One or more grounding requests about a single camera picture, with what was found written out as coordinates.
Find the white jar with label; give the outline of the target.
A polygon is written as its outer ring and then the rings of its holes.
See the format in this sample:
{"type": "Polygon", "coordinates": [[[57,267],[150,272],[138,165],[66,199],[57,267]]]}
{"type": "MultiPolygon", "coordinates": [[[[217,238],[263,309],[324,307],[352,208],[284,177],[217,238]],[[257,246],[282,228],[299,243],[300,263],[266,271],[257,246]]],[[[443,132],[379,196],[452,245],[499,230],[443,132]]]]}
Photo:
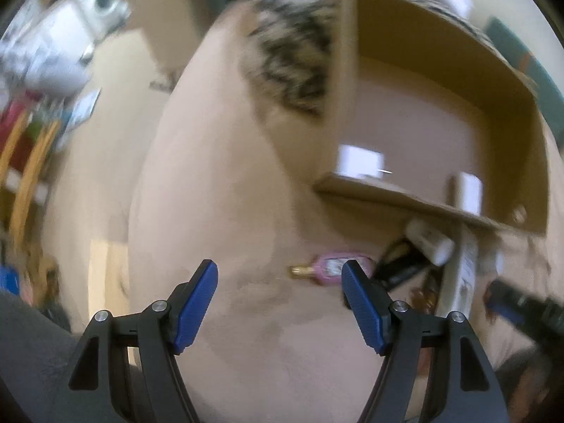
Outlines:
{"type": "Polygon", "coordinates": [[[412,219],[407,223],[405,238],[436,266],[445,265],[455,249],[454,241],[437,228],[419,219],[412,219]]]}

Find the pink nail polish bottle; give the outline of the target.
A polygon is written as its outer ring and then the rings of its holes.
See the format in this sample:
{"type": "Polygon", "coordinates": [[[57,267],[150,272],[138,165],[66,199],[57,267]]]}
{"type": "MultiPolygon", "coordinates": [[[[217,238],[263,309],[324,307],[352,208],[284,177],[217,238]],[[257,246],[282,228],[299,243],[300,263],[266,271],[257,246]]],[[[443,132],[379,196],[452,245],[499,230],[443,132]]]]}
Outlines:
{"type": "Polygon", "coordinates": [[[323,286],[339,286],[342,268],[348,261],[357,261],[368,276],[372,275],[376,265],[372,258],[362,253],[335,252],[319,255],[310,264],[293,265],[289,273],[294,279],[307,279],[323,286]]]}

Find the white remote control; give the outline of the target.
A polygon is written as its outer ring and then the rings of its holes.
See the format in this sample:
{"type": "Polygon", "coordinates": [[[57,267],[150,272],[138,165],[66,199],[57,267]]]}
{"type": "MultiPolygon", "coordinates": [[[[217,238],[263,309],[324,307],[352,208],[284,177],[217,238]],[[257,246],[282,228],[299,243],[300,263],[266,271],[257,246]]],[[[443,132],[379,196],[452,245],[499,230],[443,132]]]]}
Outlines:
{"type": "MultiPolygon", "coordinates": [[[[454,207],[479,216],[482,207],[483,183],[477,176],[459,172],[453,178],[454,207]]],[[[476,284],[478,241],[470,229],[459,222],[454,229],[455,248],[443,268],[443,279],[435,314],[446,318],[452,311],[470,316],[476,284]]]]}

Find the white power adapter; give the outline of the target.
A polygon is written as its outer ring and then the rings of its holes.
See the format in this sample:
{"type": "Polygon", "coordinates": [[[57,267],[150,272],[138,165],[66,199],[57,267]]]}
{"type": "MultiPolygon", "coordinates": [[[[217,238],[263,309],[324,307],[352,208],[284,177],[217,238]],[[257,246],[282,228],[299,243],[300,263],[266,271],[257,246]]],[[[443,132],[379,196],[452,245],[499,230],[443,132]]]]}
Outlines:
{"type": "Polygon", "coordinates": [[[338,148],[336,173],[352,179],[381,179],[392,171],[385,167],[382,153],[343,144],[338,148]]]}

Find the wooden chair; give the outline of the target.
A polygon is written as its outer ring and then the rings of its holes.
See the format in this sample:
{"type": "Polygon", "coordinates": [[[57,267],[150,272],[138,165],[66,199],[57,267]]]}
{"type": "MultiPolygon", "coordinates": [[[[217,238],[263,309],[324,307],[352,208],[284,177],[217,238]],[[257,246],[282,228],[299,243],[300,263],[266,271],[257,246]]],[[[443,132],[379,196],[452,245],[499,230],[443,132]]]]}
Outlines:
{"type": "MultiPolygon", "coordinates": [[[[1,151],[1,184],[4,184],[10,169],[10,161],[15,152],[17,144],[24,135],[29,121],[29,112],[22,112],[12,127],[11,133],[4,148],[1,151]]],[[[30,213],[31,202],[38,186],[39,178],[46,162],[51,146],[60,128],[61,121],[53,120],[43,126],[35,146],[31,150],[30,157],[24,167],[19,186],[15,190],[14,202],[10,222],[8,223],[8,235],[12,239],[12,247],[19,251],[25,243],[25,230],[30,213]]]]}

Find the bathroom scale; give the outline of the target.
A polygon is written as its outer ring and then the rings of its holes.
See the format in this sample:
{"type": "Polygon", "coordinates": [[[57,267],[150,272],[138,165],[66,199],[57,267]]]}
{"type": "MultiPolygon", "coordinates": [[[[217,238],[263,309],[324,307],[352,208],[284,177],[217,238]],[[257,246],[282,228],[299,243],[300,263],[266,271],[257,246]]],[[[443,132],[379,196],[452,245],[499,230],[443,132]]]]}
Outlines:
{"type": "Polygon", "coordinates": [[[101,89],[95,89],[85,94],[85,96],[80,97],[68,113],[66,130],[71,132],[78,128],[78,126],[85,123],[91,118],[94,113],[94,108],[98,103],[100,97],[101,89]]]}

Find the open cardboard box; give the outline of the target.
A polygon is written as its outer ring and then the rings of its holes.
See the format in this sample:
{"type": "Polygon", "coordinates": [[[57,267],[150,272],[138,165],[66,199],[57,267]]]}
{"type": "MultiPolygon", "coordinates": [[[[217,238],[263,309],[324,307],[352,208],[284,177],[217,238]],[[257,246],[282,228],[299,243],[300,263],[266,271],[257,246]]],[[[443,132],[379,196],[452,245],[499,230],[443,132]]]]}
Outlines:
{"type": "Polygon", "coordinates": [[[543,120],[526,81],[486,44],[408,0],[340,0],[314,187],[544,234],[543,120]],[[340,145],[380,152],[381,179],[336,173],[340,145]],[[481,214],[454,207],[459,172],[483,183],[481,214]]]}

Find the teal cushion with orange stripe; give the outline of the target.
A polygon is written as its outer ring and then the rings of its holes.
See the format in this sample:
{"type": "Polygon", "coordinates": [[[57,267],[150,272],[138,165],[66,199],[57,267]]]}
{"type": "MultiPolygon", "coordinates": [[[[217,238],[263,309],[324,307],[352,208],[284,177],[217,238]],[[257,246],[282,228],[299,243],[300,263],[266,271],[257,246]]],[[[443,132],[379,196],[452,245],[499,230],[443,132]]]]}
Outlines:
{"type": "Polygon", "coordinates": [[[546,120],[563,118],[563,94],[517,35],[496,17],[489,20],[486,35],[513,68],[533,80],[537,87],[539,108],[546,120]]]}

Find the black and cream patterned blanket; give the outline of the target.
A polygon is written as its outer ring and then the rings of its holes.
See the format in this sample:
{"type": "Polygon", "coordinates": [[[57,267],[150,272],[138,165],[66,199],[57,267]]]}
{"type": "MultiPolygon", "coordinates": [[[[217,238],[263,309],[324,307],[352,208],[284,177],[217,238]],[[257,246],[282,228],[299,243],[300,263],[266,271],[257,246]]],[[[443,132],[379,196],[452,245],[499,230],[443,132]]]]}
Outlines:
{"type": "Polygon", "coordinates": [[[303,113],[323,111],[340,0],[252,0],[242,70],[261,94],[303,113]]]}

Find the white washing machine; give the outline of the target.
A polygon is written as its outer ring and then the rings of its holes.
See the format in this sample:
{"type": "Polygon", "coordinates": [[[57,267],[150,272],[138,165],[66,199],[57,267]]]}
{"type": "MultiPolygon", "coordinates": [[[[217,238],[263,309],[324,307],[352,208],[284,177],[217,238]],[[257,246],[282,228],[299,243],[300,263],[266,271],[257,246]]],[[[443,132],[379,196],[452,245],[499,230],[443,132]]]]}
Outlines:
{"type": "Polygon", "coordinates": [[[122,28],[130,16],[125,0],[75,0],[94,41],[99,43],[122,28]]]}

